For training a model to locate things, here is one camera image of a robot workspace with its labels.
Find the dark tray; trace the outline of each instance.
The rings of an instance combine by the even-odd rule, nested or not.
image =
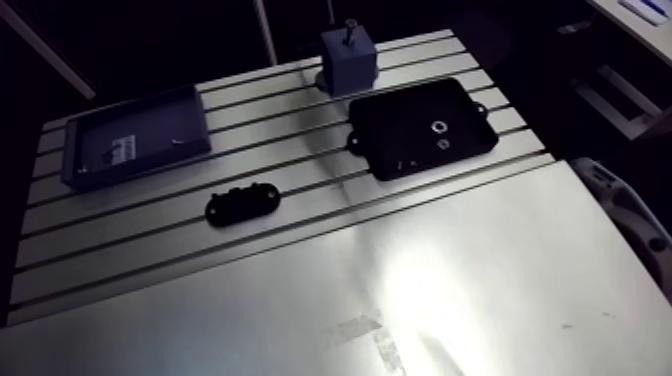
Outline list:
[[[184,87],[68,122],[61,179],[90,190],[208,151],[200,95]]]
[[[392,180],[492,150],[499,138],[486,116],[455,79],[357,99],[348,148]]]

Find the metal screw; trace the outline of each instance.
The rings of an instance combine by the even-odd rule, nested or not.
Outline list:
[[[343,39],[343,44],[346,46],[352,46],[355,44],[355,41],[352,39],[352,32],[355,31],[357,27],[357,21],[352,18],[345,20],[346,34],[345,39]]]

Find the dark background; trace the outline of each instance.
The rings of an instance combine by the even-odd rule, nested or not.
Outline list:
[[[87,101],[0,20],[0,313],[42,123],[70,113],[269,65],[251,0],[10,0],[97,92]],[[668,228],[669,136],[627,141],[570,88],[608,63],[672,103],[672,72],[582,0],[265,0],[280,63],[316,56],[319,33],[356,18],[375,42],[452,28],[558,158],[621,174]],[[561,35],[558,27],[590,20]]]

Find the white object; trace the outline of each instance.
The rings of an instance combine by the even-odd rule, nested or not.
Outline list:
[[[642,0],[619,0],[619,3],[653,25],[658,26],[668,20],[668,17],[656,12]]]

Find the groove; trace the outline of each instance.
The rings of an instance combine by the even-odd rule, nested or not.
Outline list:
[[[337,217],[341,214],[347,214],[348,212],[358,210],[358,209],[361,209],[361,208],[365,208],[365,207],[368,207],[368,206],[372,206],[372,205],[375,205],[379,202],[389,201],[391,198],[399,197],[399,196],[402,196],[402,195],[407,195],[409,193],[412,193],[412,192],[415,192],[415,191],[418,191],[418,190],[421,190],[421,189],[426,189],[428,187],[435,186],[435,185],[438,185],[438,184],[443,184],[443,183],[447,183],[447,182],[451,182],[451,181],[456,181],[456,180],[459,180],[459,179],[464,179],[464,178],[466,178],[468,176],[472,176],[474,174],[478,174],[478,173],[481,173],[481,172],[484,172],[484,171],[491,170],[493,168],[497,168],[497,167],[501,167],[501,166],[508,165],[508,164],[511,164],[511,163],[515,163],[515,162],[523,160],[523,159],[543,155],[545,153],[546,152],[543,151],[543,150],[532,152],[532,153],[527,153],[525,155],[518,156],[518,157],[515,157],[515,158],[511,158],[511,159],[508,159],[506,161],[501,161],[501,162],[498,162],[498,163],[494,163],[492,165],[481,167],[481,168],[478,168],[478,169],[475,169],[475,170],[471,170],[471,171],[468,171],[468,172],[465,172],[465,173],[462,173],[462,174],[458,174],[458,175],[455,175],[455,176],[452,176],[452,177],[449,177],[449,178],[446,178],[446,179],[440,179],[440,180],[437,180],[437,181],[434,181],[434,182],[431,182],[431,183],[428,183],[428,184],[425,184],[425,185],[422,185],[422,186],[414,187],[414,188],[411,188],[411,189],[408,189],[408,190],[405,190],[405,191],[402,191],[402,192],[397,192],[397,193],[389,195],[389,196],[380,197],[380,198],[377,198],[377,199],[367,201],[365,203],[353,205],[353,206],[348,207],[348,208],[335,210],[335,211],[332,211],[332,212],[329,212],[329,213],[325,213],[325,214],[321,214],[321,215],[318,215],[318,216],[307,218],[307,219],[304,219],[304,220],[301,220],[301,221],[297,221],[297,222],[294,222],[294,223],[291,223],[291,224],[288,224],[288,225],[285,225],[285,226],[276,227],[274,229],[267,230],[267,231],[264,231],[264,232],[261,232],[261,233],[255,234],[255,235],[247,236],[247,237],[244,237],[244,238],[241,238],[241,239],[237,239],[237,240],[234,240],[234,241],[231,241],[231,242],[226,242],[226,243],[219,244],[219,245],[216,245],[216,246],[207,247],[207,248],[204,248],[204,249],[202,249],[200,251],[197,251],[197,252],[193,252],[193,253],[190,253],[190,254],[187,254],[187,255],[174,257],[174,258],[164,260],[164,261],[160,261],[160,262],[154,263],[152,265],[147,265],[147,266],[143,266],[143,267],[140,267],[140,268],[136,268],[136,269],[133,269],[133,270],[130,270],[130,271],[127,271],[127,272],[123,272],[123,273],[111,276],[111,277],[102,278],[98,281],[85,283],[85,284],[82,284],[80,286],[71,287],[71,288],[61,290],[61,291],[57,291],[57,292],[54,292],[54,293],[43,295],[43,296],[40,296],[40,297],[37,297],[37,298],[28,299],[28,300],[25,300],[21,303],[15,303],[15,304],[10,305],[9,311],[12,312],[12,311],[20,310],[20,309],[29,307],[31,305],[44,303],[44,302],[47,302],[49,300],[58,299],[58,298],[65,297],[65,296],[68,296],[68,295],[71,295],[71,294],[74,294],[74,293],[77,293],[77,292],[81,292],[81,291],[85,291],[85,290],[92,289],[92,288],[95,288],[95,287],[99,287],[99,286],[103,286],[103,285],[106,285],[106,284],[114,283],[116,281],[120,281],[120,280],[123,280],[123,279],[126,279],[126,278],[130,278],[130,277],[133,277],[133,276],[136,276],[136,275],[140,275],[140,274],[143,274],[143,273],[146,273],[146,272],[150,272],[152,270],[156,270],[156,269],[168,267],[168,266],[171,266],[171,265],[179,264],[181,262],[189,261],[189,260],[192,260],[192,259],[195,259],[195,258],[198,258],[198,257],[203,257],[203,256],[206,256],[208,254],[212,254],[214,252],[218,252],[218,251],[221,251],[221,250],[226,249],[226,248],[230,248],[230,247],[235,246],[235,245],[247,243],[247,242],[250,242],[250,241],[253,241],[253,240],[256,240],[256,239],[260,239],[262,237],[271,236],[271,235],[274,235],[274,234],[277,234],[277,233],[280,233],[280,232],[284,232],[284,231],[288,231],[288,230],[291,230],[291,229],[294,229],[294,228],[297,228],[297,227],[302,227],[302,226],[305,226],[305,225],[308,225],[308,224],[311,224],[311,223],[314,223],[314,222],[318,222],[318,221],[330,219],[330,218],[333,218],[333,217]],[[435,202],[437,200],[441,200],[441,199],[446,198],[446,197],[454,196],[454,195],[463,193],[465,191],[468,191],[468,190],[471,190],[471,189],[474,189],[474,188],[482,187],[482,186],[485,186],[485,185],[488,185],[488,184],[491,184],[491,183],[495,183],[495,182],[498,182],[498,181],[501,181],[501,180],[504,180],[504,179],[508,179],[508,178],[520,175],[522,173],[525,173],[525,172],[528,172],[528,171],[531,171],[531,170],[534,170],[534,169],[537,169],[537,168],[544,167],[548,164],[535,166],[535,167],[532,167],[532,168],[529,168],[529,169],[526,169],[526,170],[522,170],[522,171],[513,173],[511,175],[507,175],[507,176],[504,176],[504,177],[501,177],[501,178],[496,178],[496,179],[493,179],[493,180],[490,180],[490,181],[487,181],[487,182],[484,182],[484,183],[476,184],[476,185],[473,185],[473,186],[470,186],[470,187],[467,187],[467,188],[463,188],[463,189],[460,189],[460,190],[457,190],[455,192],[451,192],[451,193],[448,193],[448,194],[445,194],[445,195],[440,195],[440,196],[437,196],[437,197],[433,197],[431,199],[427,199],[427,200],[422,201],[420,203],[416,203],[416,204],[412,204],[412,205],[409,205],[409,206],[404,207],[404,208],[392,210],[390,212],[380,214],[380,215],[377,215],[377,216],[373,216],[371,218],[367,218],[367,219],[362,220],[362,221],[353,222],[353,223],[350,223],[348,225],[338,227],[336,229],[330,229],[329,231],[324,231],[320,234],[316,234],[316,235],[312,235],[310,237],[302,238],[300,240],[295,240],[295,241],[292,241],[292,242],[288,242],[288,243],[285,243],[283,245],[274,246],[274,247],[268,248],[268,249],[263,250],[263,251],[251,253],[251,254],[248,254],[248,255],[244,255],[244,256],[241,256],[241,257],[236,258],[234,260],[227,260],[224,263],[231,263],[231,262],[234,262],[235,260],[240,260],[240,259],[244,259],[244,258],[253,257],[255,255],[265,253],[265,252],[268,252],[270,250],[277,249],[279,247],[287,246],[289,244],[293,244],[293,243],[298,242],[298,241],[303,241],[303,240],[306,240],[306,239],[309,239],[309,238],[321,236],[321,235],[324,235],[324,234],[327,234],[327,233],[330,233],[330,232],[333,232],[333,231],[337,231],[337,230],[342,229],[342,228],[352,227],[352,226],[355,226],[355,225],[358,225],[358,224],[361,224],[361,223],[364,223],[364,222],[369,222],[369,221],[372,221],[372,220],[375,220],[375,219],[378,219],[378,218],[381,218],[381,217],[386,217],[386,216],[393,215],[393,214],[396,214],[396,213],[399,213],[399,212],[402,212],[402,211],[413,209],[413,208],[419,207],[421,205],[425,205],[425,204],[428,204],[428,203],[431,203],[431,202]]]
[[[382,50],[378,51],[378,53],[380,54],[380,53],[384,53],[384,52],[401,50],[401,49],[408,48],[408,47],[414,47],[414,46],[419,46],[419,45],[422,45],[422,44],[436,42],[436,41],[439,41],[439,40],[442,40],[442,39],[449,40],[449,39],[454,39],[454,38],[457,38],[454,34],[451,35],[451,36],[448,36],[448,37],[437,37],[437,38],[434,38],[434,39],[429,39],[429,40],[425,40],[425,41],[421,41],[421,42],[405,44],[403,46],[396,46],[396,47],[390,47],[390,48],[387,48],[387,49],[382,49]],[[216,86],[216,87],[213,87],[213,88],[203,89],[203,90],[199,91],[198,93],[199,94],[205,94],[205,93],[209,93],[209,92],[212,92],[212,91],[227,89],[227,88],[230,88],[230,87],[235,87],[235,86],[238,86],[238,85],[251,83],[251,82],[263,80],[263,79],[266,79],[266,78],[282,76],[284,74],[294,73],[294,72],[297,72],[297,71],[314,68],[314,67],[320,66],[320,65],[322,65],[322,64],[321,63],[316,63],[316,64],[311,64],[311,65],[308,65],[308,66],[305,66],[305,67],[297,67],[297,68],[292,68],[292,69],[282,71],[282,72],[270,73],[270,74],[267,74],[267,75],[264,75],[264,76],[250,78],[250,79],[242,80],[242,81],[238,81],[238,82],[232,82],[230,84],[224,84],[224,85]],[[47,133],[58,131],[58,130],[61,130],[61,129],[65,129],[65,125],[59,125],[55,128],[51,128],[51,129],[48,129],[48,130],[43,130],[42,133],[41,133],[41,136],[44,136]]]
[[[441,80],[441,79],[444,79],[444,78],[447,78],[447,77],[452,77],[452,76],[459,75],[459,74],[469,73],[469,72],[477,71],[477,70],[480,70],[480,69],[481,68],[479,68],[479,67],[467,68],[467,69],[464,69],[462,71],[448,73],[448,74],[445,74],[445,75],[439,75],[439,76],[435,76],[435,77],[432,77],[432,78],[429,78],[429,79],[418,80],[418,81],[415,81],[415,82],[410,83],[410,84],[401,84],[401,85],[389,87],[389,88],[386,88],[386,89],[381,89],[381,90],[377,91],[376,94],[382,94],[382,93],[386,93],[386,92],[390,92],[390,91],[394,91],[394,90],[399,90],[399,89],[404,89],[404,88],[407,88],[407,87],[413,87],[413,86],[416,86],[416,85],[421,85],[421,84],[428,83],[428,82],[438,81],[438,80]],[[485,85],[485,86],[482,86],[482,87],[477,87],[477,88],[474,88],[474,89],[467,90],[467,93],[468,94],[474,94],[474,93],[478,93],[478,92],[488,90],[488,89],[492,89],[492,88],[495,88],[495,87],[496,87],[495,85],[489,84],[489,85]],[[240,123],[237,123],[235,125],[222,128],[222,131],[247,126],[247,125],[254,124],[254,123],[257,123],[257,122],[260,122],[260,121],[272,119],[272,118],[279,117],[279,116],[284,116],[284,115],[291,114],[291,113],[294,113],[294,112],[300,112],[300,111],[303,111],[303,110],[308,109],[308,108],[319,107],[319,106],[329,105],[329,104],[333,104],[333,103],[340,103],[340,102],[342,102],[346,99],[354,99],[354,98],[341,97],[339,99],[340,99],[339,101],[327,102],[327,103],[317,103],[315,105],[311,105],[311,106],[308,106],[308,107],[302,107],[300,109],[294,109],[294,110],[290,110],[290,111],[285,111],[283,113],[278,113],[278,114],[274,114],[274,115],[270,115],[270,116],[266,116],[266,117],[257,118],[257,119],[254,119],[254,120],[240,122]],[[203,159],[188,160],[188,161],[185,161],[185,162],[182,162],[182,163],[171,164],[169,166],[164,166],[164,167],[161,167],[161,168],[157,168],[155,170],[151,170],[151,171],[146,172],[141,177],[151,176],[151,175],[154,175],[154,174],[157,174],[157,173],[170,171],[170,170],[175,169],[175,168],[184,167],[184,166],[187,166],[189,164],[202,162],[204,160],[210,159],[210,158],[208,158],[209,156],[210,155],[205,156],[205,157],[203,157]],[[133,180],[135,178],[138,178],[138,177],[132,177],[132,178],[129,178],[128,180],[125,180],[125,181]],[[66,199],[66,198],[74,197],[74,196],[77,196],[79,194],[80,193],[78,193],[78,192],[70,192],[70,193],[66,193],[66,194],[63,194],[63,195],[50,197],[50,198],[47,198],[47,199],[44,199],[44,200],[39,200],[39,201],[33,202],[31,204],[27,204],[26,209],[33,209],[33,208],[36,208],[38,206],[42,206],[42,205],[50,204],[50,203],[53,203],[53,202],[56,202],[56,201],[59,201],[59,200]]]
[[[289,191],[282,192],[280,195],[283,198],[291,197],[291,196],[298,195],[298,194],[303,193],[303,192],[310,191],[312,189],[326,187],[326,186],[329,186],[329,185],[332,185],[332,184],[338,184],[338,183],[343,182],[343,181],[348,181],[348,180],[351,180],[351,179],[354,179],[354,178],[358,178],[358,177],[366,175],[367,173],[368,173],[367,170],[360,170],[360,171],[351,172],[351,173],[348,173],[348,174],[344,174],[342,176],[338,176],[338,177],[335,177],[335,178],[323,180],[321,182],[312,183],[312,184],[305,185],[303,187],[290,189]],[[45,267],[45,266],[48,266],[48,265],[51,265],[51,264],[56,264],[56,263],[59,263],[59,262],[62,262],[62,261],[68,260],[68,259],[72,259],[72,258],[76,258],[76,257],[79,257],[79,256],[86,255],[88,253],[96,252],[96,251],[99,251],[101,249],[113,247],[113,246],[123,244],[123,243],[128,243],[128,242],[138,240],[138,239],[141,239],[141,238],[144,238],[144,237],[147,237],[147,236],[156,235],[156,234],[159,234],[159,233],[162,233],[162,232],[174,230],[174,229],[179,228],[179,227],[188,226],[188,225],[198,223],[198,222],[202,222],[202,221],[205,221],[205,215],[198,215],[198,216],[195,216],[195,217],[192,217],[192,218],[183,219],[183,220],[173,222],[173,223],[168,224],[168,225],[164,225],[164,226],[160,226],[160,227],[157,227],[157,228],[154,228],[154,229],[151,229],[151,230],[139,232],[137,234],[129,235],[129,236],[126,236],[126,237],[123,237],[123,238],[120,238],[120,239],[115,239],[115,240],[112,240],[112,241],[109,241],[109,242],[106,242],[106,243],[96,244],[95,246],[83,248],[83,249],[80,249],[80,250],[77,250],[77,251],[74,251],[74,252],[70,252],[70,253],[65,254],[65,255],[61,255],[61,256],[50,258],[50,259],[47,259],[47,260],[43,260],[43,261],[35,262],[35,263],[32,263],[32,264],[24,265],[24,266],[21,266],[19,268],[14,269],[14,274],[15,275],[16,274],[21,274],[21,273],[27,272],[29,270]]]
[[[461,55],[461,54],[465,54],[465,53],[467,53],[467,50],[460,50],[460,51],[450,52],[450,53],[443,54],[443,55],[437,55],[437,56],[434,56],[434,57],[415,60],[413,62],[406,62],[406,63],[397,64],[397,65],[391,65],[389,67],[379,69],[379,72],[384,72],[384,71],[387,71],[387,70],[392,70],[392,69],[397,69],[397,68],[403,68],[403,67],[406,67],[406,66],[409,66],[409,65],[425,63],[425,62],[428,62],[428,61],[443,59],[443,58],[446,58],[446,57]],[[253,97],[253,98],[241,99],[241,100],[236,101],[236,102],[230,102],[230,103],[222,104],[222,105],[219,105],[219,106],[206,108],[206,109],[203,109],[203,112],[207,114],[207,113],[210,113],[210,112],[221,111],[221,110],[226,109],[226,108],[236,107],[236,106],[256,102],[256,101],[263,100],[263,99],[268,99],[268,98],[272,98],[272,97],[276,97],[276,96],[280,96],[280,95],[284,95],[284,94],[288,94],[288,93],[293,93],[295,91],[301,91],[301,90],[313,88],[313,87],[316,87],[316,86],[317,85],[315,85],[315,83],[312,83],[312,84],[297,86],[297,87],[294,87],[294,88],[291,88],[291,89],[278,90],[278,91],[274,91],[272,93],[266,93],[266,94],[258,95],[258,96]]]

